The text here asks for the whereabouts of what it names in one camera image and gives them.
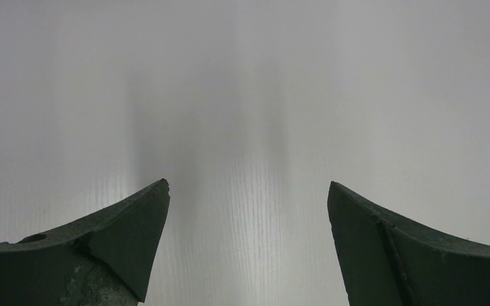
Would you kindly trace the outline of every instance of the gray surface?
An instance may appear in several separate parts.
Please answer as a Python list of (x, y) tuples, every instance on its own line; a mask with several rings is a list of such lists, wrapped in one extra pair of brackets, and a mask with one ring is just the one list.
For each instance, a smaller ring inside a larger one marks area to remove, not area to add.
[(146, 305), (346, 305), (331, 180), (490, 244), (490, 1), (0, 1), (0, 241), (160, 177)]

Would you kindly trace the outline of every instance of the black object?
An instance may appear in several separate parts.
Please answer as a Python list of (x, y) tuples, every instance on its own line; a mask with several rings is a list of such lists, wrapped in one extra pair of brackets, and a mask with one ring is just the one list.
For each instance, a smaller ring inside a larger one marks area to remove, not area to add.
[(490, 306), (490, 245), (428, 228), (335, 182), (328, 212), (351, 306)]
[(144, 302), (168, 191), (162, 179), (66, 225), (0, 243), (0, 306)]

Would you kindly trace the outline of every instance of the plain white background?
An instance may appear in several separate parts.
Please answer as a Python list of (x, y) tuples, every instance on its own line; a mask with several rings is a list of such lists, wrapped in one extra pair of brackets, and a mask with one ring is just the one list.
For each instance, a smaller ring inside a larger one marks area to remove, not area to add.
[(0, 1), (0, 242), (161, 177), (146, 305), (348, 305), (332, 180), (490, 244), (490, 1)]

